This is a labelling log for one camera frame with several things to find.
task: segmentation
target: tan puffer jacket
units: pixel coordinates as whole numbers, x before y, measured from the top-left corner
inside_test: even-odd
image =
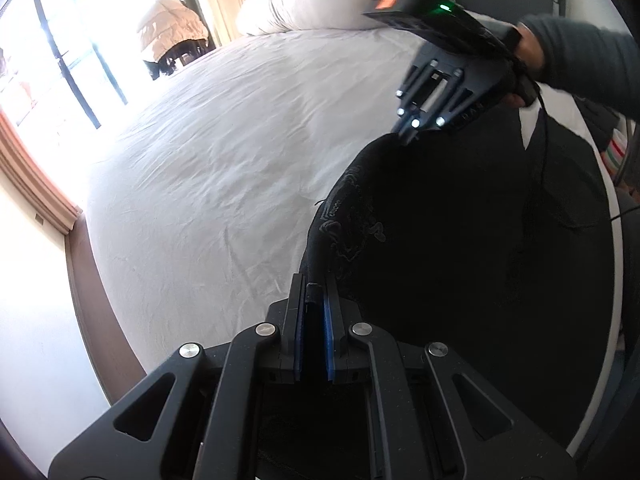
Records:
[[[180,0],[156,0],[138,24],[144,61],[158,62],[167,50],[185,40],[205,40],[207,27]]]

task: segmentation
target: orange sticker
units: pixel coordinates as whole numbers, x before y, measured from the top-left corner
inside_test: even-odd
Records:
[[[376,5],[376,9],[389,9],[396,4],[398,0],[378,0],[378,4]]]

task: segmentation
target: gray sleeve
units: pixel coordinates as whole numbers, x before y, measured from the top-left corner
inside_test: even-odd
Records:
[[[640,121],[640,49],[632,36],[555,16],[522,23],[545,53],[541,82]]]

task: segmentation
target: bed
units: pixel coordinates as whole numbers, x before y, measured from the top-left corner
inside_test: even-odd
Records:
[[[327,5],[362,8],[363,1]],[[565,9],[565,0],[458,1],[509,22]],[[254,23],[258,36],[163,81],[94,165],[86,216],[95,261],[146,370],[184,342],[221,344],[263,320],[269,304],[287,295],[318,202],[361,148],[392,126],[395,90],[421,40],[373,28],[355,11],[326,15],[328,22],[318,18],[324,26],[309,30],[284,32],[282,15]],[[343,21],[332,27],[336,19]],[[558,124],[588,146],[603,172],[604,206],[617,214],[613,186],[572,97],[548,88],[543,95],[555,103],[549,109]],[[538,108],[515,114],[526,148]],[[607,236],[611,308],[593,346],[604,364],[592,377],[584,420],[563,437],[573,452],[599,405],[620,325],[619,224]]]

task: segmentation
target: brown floor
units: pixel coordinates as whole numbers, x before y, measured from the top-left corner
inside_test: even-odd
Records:
[[[82,339],[107,400],[114,404],[145,377],[102,287],[84,214],[65,237],[66,267]]]

